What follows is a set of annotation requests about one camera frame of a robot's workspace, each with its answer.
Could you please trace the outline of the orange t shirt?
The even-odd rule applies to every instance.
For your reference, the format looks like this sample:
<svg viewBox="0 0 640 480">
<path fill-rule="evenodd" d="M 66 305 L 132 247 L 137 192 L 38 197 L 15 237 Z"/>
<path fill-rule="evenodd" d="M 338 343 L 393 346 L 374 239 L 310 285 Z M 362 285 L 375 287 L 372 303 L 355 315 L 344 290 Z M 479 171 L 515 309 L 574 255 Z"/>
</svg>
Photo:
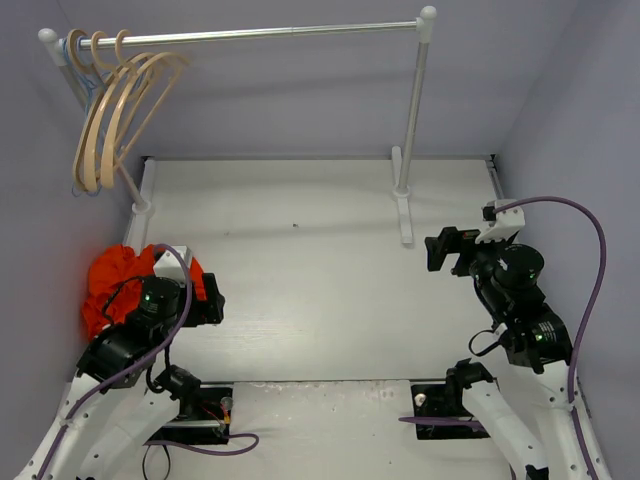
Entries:
<svg viewBox="0 0 640 480">
<path fill-rule="evenodd" d="M 111 323 L 122 324 L 138 308 L 143 279 L 154 276 L 153 246 L 137 254 L 130 246 L 113 245 L 91 264 L 88 295 L 81 309 L 89 341 Z"/>
</svg>

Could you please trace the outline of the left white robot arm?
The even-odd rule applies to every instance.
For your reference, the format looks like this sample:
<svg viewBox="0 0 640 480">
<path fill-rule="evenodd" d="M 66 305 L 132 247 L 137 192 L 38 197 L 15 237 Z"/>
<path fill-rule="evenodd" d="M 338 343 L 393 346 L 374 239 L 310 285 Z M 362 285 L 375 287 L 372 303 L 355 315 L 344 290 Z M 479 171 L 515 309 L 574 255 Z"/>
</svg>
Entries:
<svg viewBox="0 0 640 480">
<path fill-rule="evenodd" d="M 199 409 L 200 381 L 167 361 L 182 328 L 218 324 L 225 298 L 212 273 L 197 284 L 147 276 L 122 322 L 94 337 L 77 363 L 58 413 L 21 479 L 109 479 L 127 454 L 174 417 Z M 158 376 L 151 371 L 164 362 Z"/>
</svg>

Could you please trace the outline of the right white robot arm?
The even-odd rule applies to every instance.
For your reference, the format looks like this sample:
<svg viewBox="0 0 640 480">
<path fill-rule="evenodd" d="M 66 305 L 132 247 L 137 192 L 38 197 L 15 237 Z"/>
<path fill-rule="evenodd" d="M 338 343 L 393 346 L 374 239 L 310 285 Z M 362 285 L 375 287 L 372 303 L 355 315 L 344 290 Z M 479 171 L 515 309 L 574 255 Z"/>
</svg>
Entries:
<svg viewBox="0 0 640 480">
<path fill-rule="evenodd" d="M 452 273 L 472 279 L 492 319 L 493 345 L 504 349 L 510 367 L 529 389 L 539 431 L 533 433 L 514 412 L 476 358 L 447 371 L 445 405 L 471 414 L 516 479 L 610 478 L 584 398 L 569 378 L 577 344 L 537 284 L 543 256 L 513 239 L 479 243 L 479 235 L 477 230 L 446 227 L 426 238 L 427 268 L 438 271 L 447 256 L 457 255 Z"/>
</svg>

